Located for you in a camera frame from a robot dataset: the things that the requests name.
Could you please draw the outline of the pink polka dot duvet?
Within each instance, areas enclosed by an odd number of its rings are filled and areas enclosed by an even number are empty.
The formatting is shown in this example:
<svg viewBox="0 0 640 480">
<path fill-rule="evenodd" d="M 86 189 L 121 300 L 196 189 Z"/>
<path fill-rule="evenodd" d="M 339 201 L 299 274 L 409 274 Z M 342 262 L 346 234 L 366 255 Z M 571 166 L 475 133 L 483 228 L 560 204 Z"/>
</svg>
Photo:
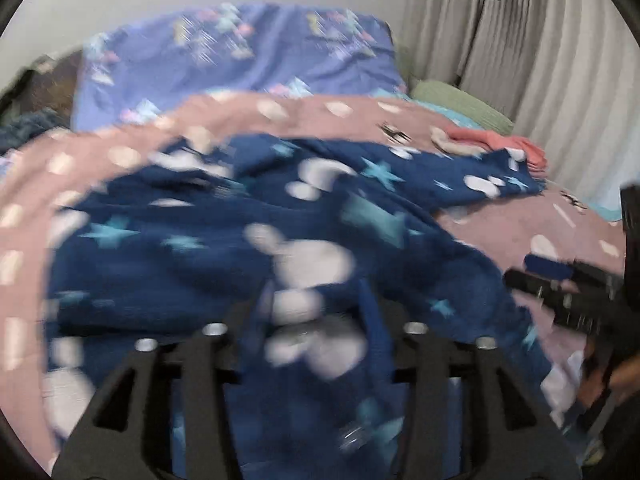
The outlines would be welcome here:
<svg viewBox="0 0 640 480">
<path fill-rule="evenodd" d="M 44 134 L 1 185 L 4 416 L 57 474 L 96 424 L 110 465 L 137 450 L 191 478 L 209 404 L 184 389 L 210 366 L 160 354 L 231 344 L 242 478 L 384 478 L 411 427 L 390 299 L 398 324 L 502 353 L 548 447 L 586 446 L 580 419 L 617 378 L 565 311 L 502 274 L 618 272 L 623 228 L 547 183 L 528 148 L 484 137 L 398 99 L 248 92 Z"/>
</svg>

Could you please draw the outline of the brown patterned headboard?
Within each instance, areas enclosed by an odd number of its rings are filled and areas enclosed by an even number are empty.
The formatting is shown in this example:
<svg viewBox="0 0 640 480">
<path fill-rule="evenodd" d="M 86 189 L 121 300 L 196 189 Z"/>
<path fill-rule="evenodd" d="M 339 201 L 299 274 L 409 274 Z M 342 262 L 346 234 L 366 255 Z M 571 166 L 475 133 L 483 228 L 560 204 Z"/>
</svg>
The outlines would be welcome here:
<svg viewBox="0 0 640 480">
<path fill-rule="evenodd" d="M 72 116 L 78 70 L 82 51 L 43 55 L 32 63 L 35 73 L 18 97 L 14 110 L 18 114 L 50 108 L 68 125 Z"/>
</svg>

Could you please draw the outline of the green pillow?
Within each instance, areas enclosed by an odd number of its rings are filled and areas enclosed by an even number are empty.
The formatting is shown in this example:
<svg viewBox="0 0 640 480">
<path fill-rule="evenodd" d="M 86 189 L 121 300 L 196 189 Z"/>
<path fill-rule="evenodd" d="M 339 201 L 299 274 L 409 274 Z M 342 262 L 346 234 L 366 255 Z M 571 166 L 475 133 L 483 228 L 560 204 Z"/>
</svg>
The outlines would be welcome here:
<svg viewBox="0 0 640 480">
<path fill-rule="evenodd" d="M 514 123 L 509 117 L 468 92 L 438 80 L 419 80 L 410 96 L 421 103 L 440 106 L 459 113 L 480 127 L 503 136 L 512 134 Z"/>
</svg>

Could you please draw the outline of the stack of folded pink clothes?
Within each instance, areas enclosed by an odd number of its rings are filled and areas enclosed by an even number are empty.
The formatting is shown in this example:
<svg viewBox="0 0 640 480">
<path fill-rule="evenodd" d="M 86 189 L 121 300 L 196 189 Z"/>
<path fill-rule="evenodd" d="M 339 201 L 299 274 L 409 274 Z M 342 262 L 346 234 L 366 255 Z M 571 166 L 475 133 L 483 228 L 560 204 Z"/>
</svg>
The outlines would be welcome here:
<svg viewBox="0 0 640 480">
<path fill-rule="evenodd" d="M 462 127 L 432 127 L 431 139 L 436 148 L 449 155 L 480 156 L 507 150 L 517 162 L 526 162 L 534 177 L 544 178 L 547 175 L 546 153 L 524 136 L 503 136 L 492 130 Z"/>
</svg>

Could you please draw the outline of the dark teal blanket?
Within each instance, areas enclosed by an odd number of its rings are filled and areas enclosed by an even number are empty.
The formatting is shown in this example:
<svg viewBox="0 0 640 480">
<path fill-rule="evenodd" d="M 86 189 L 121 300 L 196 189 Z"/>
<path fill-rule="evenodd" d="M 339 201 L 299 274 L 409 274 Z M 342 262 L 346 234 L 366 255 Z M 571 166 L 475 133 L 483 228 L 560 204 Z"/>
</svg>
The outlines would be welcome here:
<svg viewBox="0 0 640 480">
<path fill-rule="evenodd" d="M 0 154 L 18 150 L 40 134 L 65 126 L 64 118 L 50 108 L 18 116 L 0 129 Z"/>
</svg>

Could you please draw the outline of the grey curtain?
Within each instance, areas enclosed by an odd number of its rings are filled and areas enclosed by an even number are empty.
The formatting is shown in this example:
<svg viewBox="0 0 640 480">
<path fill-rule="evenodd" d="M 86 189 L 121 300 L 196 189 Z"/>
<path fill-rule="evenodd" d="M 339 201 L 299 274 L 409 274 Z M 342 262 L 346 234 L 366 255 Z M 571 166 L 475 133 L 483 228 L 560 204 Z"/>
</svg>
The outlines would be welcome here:
<svg viewBox="0 0 640 480">
<path fill-rule="evenodd" d="M 400 70 L 454 85 L 478 0 L 407 0 Z M 544 149 L 550 179 L 620 208 L 639 177 L 639 46 L 611 0 L 488 0 L 459 89 Z"/>
</svg>

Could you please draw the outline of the navy star fleece pajama top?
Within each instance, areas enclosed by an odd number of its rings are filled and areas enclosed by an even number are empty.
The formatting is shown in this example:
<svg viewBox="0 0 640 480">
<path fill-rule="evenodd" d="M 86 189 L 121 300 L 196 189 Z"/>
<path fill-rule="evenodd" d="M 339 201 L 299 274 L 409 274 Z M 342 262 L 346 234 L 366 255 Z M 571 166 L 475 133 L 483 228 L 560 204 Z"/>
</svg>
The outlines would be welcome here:
<svg viewBox="0 0 640 480">
<path fill-rule="evenodd" d="M 72 432 L 142 337 L 168 341 L 272 296 L 241 336 L 228 407 L 250 479 L 379 479 L 404 420 L 376 292 L 442 336 L 489 336 L 533 388 L 550 372 L 495 263 L 434 213 L 535 194 L 507 150 L 235 136 L 178 142 L 54 218 L 46 324 L 50 423 Z"/>
</svg>

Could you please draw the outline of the purple tree print pillow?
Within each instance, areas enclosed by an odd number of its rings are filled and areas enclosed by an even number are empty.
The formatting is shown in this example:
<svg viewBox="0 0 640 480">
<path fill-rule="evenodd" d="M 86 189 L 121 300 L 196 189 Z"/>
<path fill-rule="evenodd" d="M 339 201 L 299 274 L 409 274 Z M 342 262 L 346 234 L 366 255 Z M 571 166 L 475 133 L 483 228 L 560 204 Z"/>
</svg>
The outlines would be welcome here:
<svg viewBox="0 0 640 480">
<path fill-rule="evenodd" d="M 82 50 L 72 127 L 141 125 L 209 91 L 400 93 L 387 24 L 349 9 L 218 3 L 128 24 Z"/>
</svg>

